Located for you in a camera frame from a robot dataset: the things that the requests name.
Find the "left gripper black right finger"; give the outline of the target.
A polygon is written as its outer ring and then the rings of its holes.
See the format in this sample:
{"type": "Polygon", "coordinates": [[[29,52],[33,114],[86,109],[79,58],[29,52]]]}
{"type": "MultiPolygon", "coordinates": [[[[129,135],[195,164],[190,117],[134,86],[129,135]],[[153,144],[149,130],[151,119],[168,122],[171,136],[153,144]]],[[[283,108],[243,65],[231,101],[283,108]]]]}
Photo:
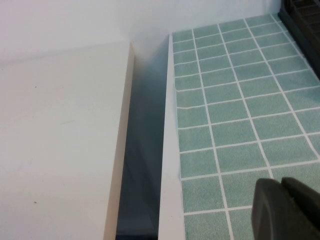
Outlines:
{"type": "Polygon", "coordinates": [[[302,240],[320,238],[320,193],[293,177],[283,177],[281,185],[293,200],[297,232],[302,240]]]}

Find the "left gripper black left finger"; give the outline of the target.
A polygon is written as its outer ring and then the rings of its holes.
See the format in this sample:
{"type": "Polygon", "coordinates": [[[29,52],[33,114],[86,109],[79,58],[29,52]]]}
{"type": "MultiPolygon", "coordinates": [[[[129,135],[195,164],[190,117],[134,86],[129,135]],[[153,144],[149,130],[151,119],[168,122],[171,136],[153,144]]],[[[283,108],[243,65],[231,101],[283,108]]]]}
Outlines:
{"type": "Polygon", "coordinates": [[[270,178],[256,181],[251,212],[255,240],[302,240],[297,212],[286,189],[270,178]]]}

